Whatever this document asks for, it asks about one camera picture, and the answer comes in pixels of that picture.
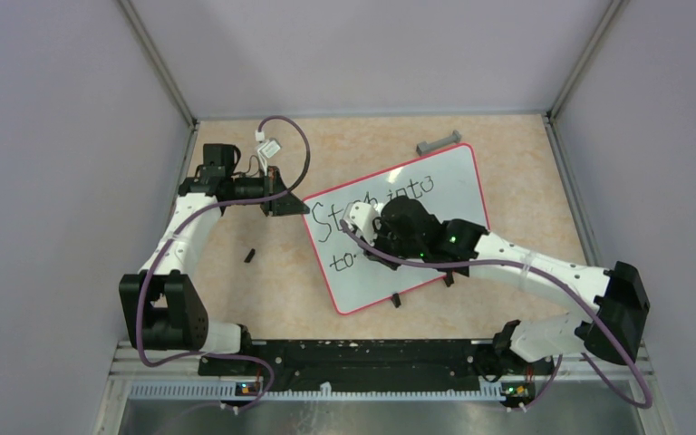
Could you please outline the black marker cap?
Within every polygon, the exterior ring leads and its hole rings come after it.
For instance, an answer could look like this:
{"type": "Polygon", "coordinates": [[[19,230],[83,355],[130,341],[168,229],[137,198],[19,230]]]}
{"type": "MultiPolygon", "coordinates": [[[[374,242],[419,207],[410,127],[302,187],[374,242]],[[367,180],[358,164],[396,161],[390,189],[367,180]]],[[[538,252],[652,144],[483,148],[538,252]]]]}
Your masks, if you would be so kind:
{"type": "Polygon", "coordinates": [[[253,260],[255,255],[256,255],[256,250],[254,248],[250,249],[249,252],[247,253],[245,259],[244,259],[244,262],[246,264],[249,264],[253,260]]]}

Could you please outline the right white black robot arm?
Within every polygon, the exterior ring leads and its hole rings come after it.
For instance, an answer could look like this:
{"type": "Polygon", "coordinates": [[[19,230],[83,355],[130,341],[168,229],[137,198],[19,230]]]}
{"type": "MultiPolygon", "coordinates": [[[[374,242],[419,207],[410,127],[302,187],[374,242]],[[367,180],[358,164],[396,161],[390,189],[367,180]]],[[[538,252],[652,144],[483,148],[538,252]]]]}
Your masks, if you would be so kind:
{"type": "Polygon", "coordinates": [[[344,223],[364,254],[392,270],[399,266],[476,276],[512,285],[563,306],[541,321],[512,321],[494,337],[495,360],[519,373],[547,356],[590,353],[618,365],[635,360],[650,302],[639,270],[618,261],[611,268],[566,262],[518,246],[468,220],[440,220],[417,199],[358,202],[344,223]]]}

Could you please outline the pink framed whiteboard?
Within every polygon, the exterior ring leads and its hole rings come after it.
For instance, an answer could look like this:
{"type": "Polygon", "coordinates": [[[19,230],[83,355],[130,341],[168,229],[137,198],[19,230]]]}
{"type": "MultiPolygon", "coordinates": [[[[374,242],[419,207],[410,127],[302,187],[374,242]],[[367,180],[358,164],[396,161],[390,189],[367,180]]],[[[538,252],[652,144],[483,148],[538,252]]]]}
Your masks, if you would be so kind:
{"type": "Polygon", "coordinates": [[[489,225],[476,155],[467,144],[438,151],[328,188],[304,199],[304,223],[339,314],[351,314],[443,278],[433,269],[391,270],[365,257],[340,229],[355,202],[383,205],[397,196],[417,199],[439,220],[462,218],[489,225]]]}

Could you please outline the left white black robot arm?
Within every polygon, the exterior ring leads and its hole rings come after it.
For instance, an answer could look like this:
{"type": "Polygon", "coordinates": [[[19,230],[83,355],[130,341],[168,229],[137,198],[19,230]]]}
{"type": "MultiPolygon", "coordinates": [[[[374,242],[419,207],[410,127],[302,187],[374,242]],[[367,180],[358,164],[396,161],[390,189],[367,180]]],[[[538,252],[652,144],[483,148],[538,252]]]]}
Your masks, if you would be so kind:
{"type": "Polygon", "coordinates": [[[243,343],[244,327],[211,320],[190,276],[228,206],[257,204],[274,217],[308,213],[308,206],[288,190],[279,168],[268,162],[280,149],[276,139],[261,140],[256,146],[258,171],[242,176],[236,171],[241,158],[237,146],[204,146],[203,162],[180,184],[172,217],[154,253],[140,271],[120,281],[133,346],[142,351],[219,353],[229,372],[239,375],[251,369],[255,352],[243,343]]]}

